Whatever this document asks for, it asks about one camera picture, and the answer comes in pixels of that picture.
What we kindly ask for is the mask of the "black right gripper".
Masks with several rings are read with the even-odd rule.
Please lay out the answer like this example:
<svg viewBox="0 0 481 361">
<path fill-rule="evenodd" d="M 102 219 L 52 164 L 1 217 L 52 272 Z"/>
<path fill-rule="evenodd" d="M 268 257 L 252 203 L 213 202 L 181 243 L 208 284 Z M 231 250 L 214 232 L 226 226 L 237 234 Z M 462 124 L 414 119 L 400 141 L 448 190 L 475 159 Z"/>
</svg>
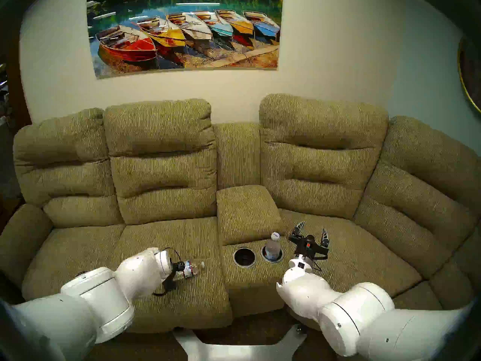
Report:
<svg viewBox="0 0 481 361">
<path fill-rule="evenodd" d="M 302 255 L 310 260 L 327 260 L 330 244 L 327 230 L 322 229 L 321 242 L 317 244 L 314 236 L 303 234 L 305 224 L 306 221 L 299 222 L 289 236 L 289 241 L 296 245 L 294 255 Z"/>
</svg>

